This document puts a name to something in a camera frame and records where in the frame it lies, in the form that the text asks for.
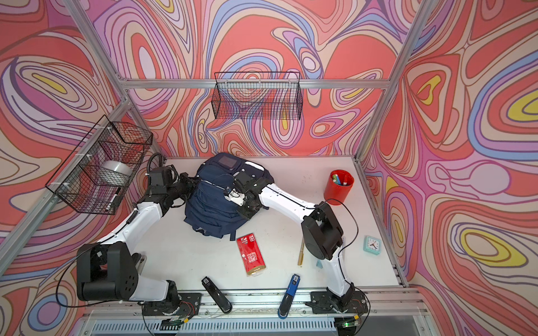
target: white table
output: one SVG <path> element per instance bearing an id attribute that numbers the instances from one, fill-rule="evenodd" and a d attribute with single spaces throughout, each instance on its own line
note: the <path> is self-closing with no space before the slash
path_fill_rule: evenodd
<path id="1" fill-rule="evenodd" d="M 194 176 L 205 159 L 168 160 L 178 172 Z M 331 158 L 262 158 L 251 159 L 271 172 L 275 183 L 305 201 L 319 203 L 328 175 L 344 169 L 355 178 L 355 185 L 345 204 L 359 224 L 356 241 L 342 253 L 348 279 L 357 287 L 398 285 L 398 280 L 384 246 L 381 254 L 363 251 L 365 235 L 381 238 L 360 185 L 353 161 L 347 157 Z M 332 206 L 342 229 L 344 244 L 353 239 L 357 229 L 344 207 Z M 237 243 L 226 235 L 222 239 L 205 237 L 185 223 L 185 208 L 170 209 L 142 238 L 133 252 L 147 255 L 143 275 L 173 280 L 179 290 L 203 290 L 202 278 L 209 276 L 220 289 L 282 289 L 294 273 L 301 276 L 300 288 L 324 288 L 322 269 L 305 248 L 302 266 L 297 266 L 301 246 L 301 227 L 274 209 L 260 210 L 237 230 L 237 238 L 254 233 L 267 268 L 258 276 L 247 276 Z"/>

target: navy blue backpack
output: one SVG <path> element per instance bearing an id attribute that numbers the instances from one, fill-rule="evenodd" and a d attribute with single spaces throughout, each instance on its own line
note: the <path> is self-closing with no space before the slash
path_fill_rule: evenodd
<path id="1" fill-rule="evenodd" d="M 230 240 L 235 240 L 235 231 L 248 219 L 237 212 L 237 204 L 224 198 L 225 189 L 233 189 L 233 175 L 244 171 L 255 180 L 264 177 L 274 183 L 266 169 L 260 170 L 246 162 L 234 155 L 219 153 L 201 164 L 196 172 L 201 181 L 185 204 L 185 222 L 194 231 L 217 238 L 230 234 Z"/>

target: teal clock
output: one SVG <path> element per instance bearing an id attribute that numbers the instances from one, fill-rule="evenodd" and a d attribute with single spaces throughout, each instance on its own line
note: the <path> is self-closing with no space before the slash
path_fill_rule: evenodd
<path id="1" fill-rule="evenodd" d="M 381 240 L 369 235 L 365 236 L 363 250 L 378 255 L 381 253 Z"/>

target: black wire basket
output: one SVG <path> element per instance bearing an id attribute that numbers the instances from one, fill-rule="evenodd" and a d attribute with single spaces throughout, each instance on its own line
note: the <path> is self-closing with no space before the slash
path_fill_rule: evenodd
<path id="1" fill-rule="evenodd" d="M 300 120 L 300 78 L 298 72 L 215 73 L 215 119 Z"/>
<path id="2" fill-rule="evenodd" d="M 90 149 L 81 155 L 74 154 L 75 148 L 45 186 L 76 212 L 114 215 L 153 142 L 153 134 L 108 118 L 99 126 L 101 120 L 79 143 L 81 146 L 95 131 L 97 139 Z M 63 181 L 51 182 L 66 162 L 74 159 L 73 154 L 82 156 L 75 168 Z"/>

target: red packaging box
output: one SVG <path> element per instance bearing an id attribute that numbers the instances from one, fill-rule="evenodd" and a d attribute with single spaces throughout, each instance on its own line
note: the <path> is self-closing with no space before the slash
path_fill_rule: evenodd
<path id="1" fill-rule="evenodd" d="M 261 257 L 254 233 L 237 238 L 237 246 L 239 247 L 241 258 L 243 258 L 247 275 L 252 275 L 265 269 L 264 259 Z"/>

